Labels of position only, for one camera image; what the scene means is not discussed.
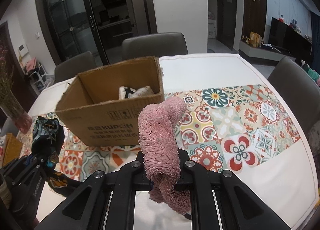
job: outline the bolt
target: bolt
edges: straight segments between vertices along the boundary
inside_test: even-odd
[[[131,166],[134,167],[134,168],[137,168],[141,165],[141,162],[140,161],[133,161],[131,162]]]
[[[225,176],[225,177],[231,177],[232,176],[232,171],[231,170],[228,170],[228,169],[225,169],[222,174]]]
[[[103,174],[104,174],[104,172],[103,172],[102,170],[97,170],[97,171],[93,174],[93,176],[94,176],[95,178],[100,178],[100,177],[103,176]]]
[[[195,162],[194,161],[186,161],[185,164],[187,167],[193,167],[195,165]]]

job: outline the television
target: television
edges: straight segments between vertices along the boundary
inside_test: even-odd
[[[310,55],[312,44],[295,32],[292,27],[273,17],[268,43],[289,50],[295,58],[303,59],[308,63],[312,62],[312,56]]]

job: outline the glass vase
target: glass vase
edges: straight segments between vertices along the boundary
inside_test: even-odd
[[[19,104],[11,91],[6,98],[6,101],[4,101],[0,107],[4,113],[12,119],[15,126],[23,134],[26,134],[29,131],[32,124],[32,119]]]

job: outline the pink fuzzy cloth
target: pink fuzzy cloth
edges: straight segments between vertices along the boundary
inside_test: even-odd
[[[187,110],[185,102],[177,97],[160,104],[146,106],[138,117],[139,143],[144,154],[144,167],[153,181],[150,199],[166,202],[170,208],[185,214],[191,210],[189,191],[175,191],[180,178],[180,160],[174,136],[174,127]]]

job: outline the curtain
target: curtain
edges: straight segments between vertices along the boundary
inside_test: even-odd
[[[312,69],[320,73],[320,16],[311,12],[312,28],[312,51],[313,56]]]

